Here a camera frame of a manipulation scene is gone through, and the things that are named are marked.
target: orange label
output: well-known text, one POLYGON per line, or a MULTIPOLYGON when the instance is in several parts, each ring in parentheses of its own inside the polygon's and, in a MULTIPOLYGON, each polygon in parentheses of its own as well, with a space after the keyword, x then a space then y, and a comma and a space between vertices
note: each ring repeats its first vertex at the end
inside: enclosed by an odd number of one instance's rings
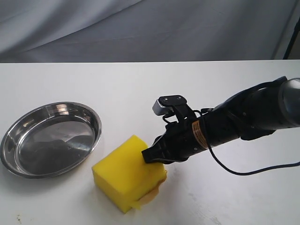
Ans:
POLYGON ((200 122, 199 120, 192 123, 192 129, 195 136, 195 139, 198 141, 198 143, 205 149, 207 149, 207 142, 206 139, 201 131, 200 128, 200 122))

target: metal bowl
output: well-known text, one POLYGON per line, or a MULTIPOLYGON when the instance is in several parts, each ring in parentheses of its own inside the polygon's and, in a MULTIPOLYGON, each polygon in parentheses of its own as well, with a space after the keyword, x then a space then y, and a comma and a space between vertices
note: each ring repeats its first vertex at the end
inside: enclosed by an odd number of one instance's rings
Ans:
POLYGON ((85 105, 44 105, 21 117, 6 132, 0 158, 9 171, 21 177, 53 177, 84 161, 101 131, 99 116, 85 105))

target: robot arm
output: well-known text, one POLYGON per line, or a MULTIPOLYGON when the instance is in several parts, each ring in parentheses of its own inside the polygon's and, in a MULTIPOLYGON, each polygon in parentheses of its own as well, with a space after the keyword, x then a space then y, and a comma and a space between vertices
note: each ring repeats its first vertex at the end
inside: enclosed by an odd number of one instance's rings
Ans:
POLYGON ((261 83, 201 111, 192 110, 183 96, 164 96, 155 102, 153 111, 163 115, 166 132, 142 152, 145 162, 183 162, 237 138, 253 140, 278 129, 300 127, 300 79, 281 77, 261 83), (172 116, 177 121, 168 122, 172 116))

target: sponge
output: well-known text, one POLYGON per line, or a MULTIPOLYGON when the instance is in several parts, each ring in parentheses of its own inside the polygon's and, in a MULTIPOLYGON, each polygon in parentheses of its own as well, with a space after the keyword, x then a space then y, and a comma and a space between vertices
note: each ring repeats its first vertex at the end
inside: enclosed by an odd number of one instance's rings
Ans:
POLYGON ((163 164, 144 162, 141 152, 146 148, 145 142, 133 135, 92 167, 95 184, 123 213, 151 201, 166 179, 163 164))

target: table surface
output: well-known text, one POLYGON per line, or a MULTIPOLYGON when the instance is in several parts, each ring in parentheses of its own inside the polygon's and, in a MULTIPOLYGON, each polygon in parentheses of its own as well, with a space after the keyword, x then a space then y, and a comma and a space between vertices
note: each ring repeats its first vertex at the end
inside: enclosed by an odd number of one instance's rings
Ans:
MULTIPOLYGON (((300 60, 0 64, 0 136, 28 111, 52 102, 93 108, 103 133, 78 168, 62 176, 28 180, 0 165, 0 223, 3 225, 282 225, 300 221, 300 168, 249 177, 222 169, 208 151, 167 165, 159 195, 141 210, 123 215, 98 190, 91 167, 132 134, 148 144, 164 133, 152 112, 159 96, 181 94, 193 109, 214 107, 240 90, 286 75, 300 75, 300 60)), ((300 129, 277 131, 215 148, 228 167, 247 172, 299 161, 300 129)))

